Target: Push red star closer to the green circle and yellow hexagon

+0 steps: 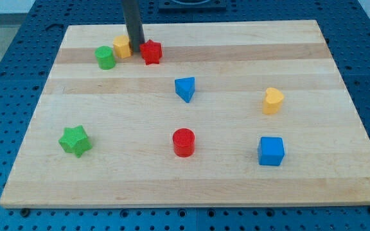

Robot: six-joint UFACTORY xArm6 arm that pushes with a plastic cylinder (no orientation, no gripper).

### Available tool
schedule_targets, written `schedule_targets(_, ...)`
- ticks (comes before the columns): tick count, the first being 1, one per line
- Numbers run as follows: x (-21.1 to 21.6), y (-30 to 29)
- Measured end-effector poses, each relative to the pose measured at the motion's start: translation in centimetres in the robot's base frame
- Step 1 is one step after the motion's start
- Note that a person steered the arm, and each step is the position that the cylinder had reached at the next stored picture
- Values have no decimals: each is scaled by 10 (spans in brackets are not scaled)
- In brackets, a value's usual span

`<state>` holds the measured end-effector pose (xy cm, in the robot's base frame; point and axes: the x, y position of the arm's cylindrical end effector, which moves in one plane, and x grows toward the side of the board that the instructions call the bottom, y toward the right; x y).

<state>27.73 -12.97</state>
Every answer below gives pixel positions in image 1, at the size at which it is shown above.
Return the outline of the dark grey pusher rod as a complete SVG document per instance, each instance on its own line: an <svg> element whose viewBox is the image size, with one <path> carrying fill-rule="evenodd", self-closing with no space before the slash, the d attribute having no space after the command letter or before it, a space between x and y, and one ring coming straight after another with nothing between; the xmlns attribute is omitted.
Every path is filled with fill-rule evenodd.
<svg viewBox="0 0 370 231"><path fill-rule="evenodd" d="M140 52L140 45L145 43L141 14L138 0L121 0L125 26L135 53Z"/></svg>

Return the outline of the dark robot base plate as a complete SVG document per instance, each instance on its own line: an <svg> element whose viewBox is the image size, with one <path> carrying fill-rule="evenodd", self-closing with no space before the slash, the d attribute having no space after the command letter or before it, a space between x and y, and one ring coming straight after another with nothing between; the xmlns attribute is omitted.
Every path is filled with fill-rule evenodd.
<svg viewBox="0 0 370 231"><path fill-rule="evenodd" d="M227 0L158 0L160 12L171 10L225 10Z"/></svg>

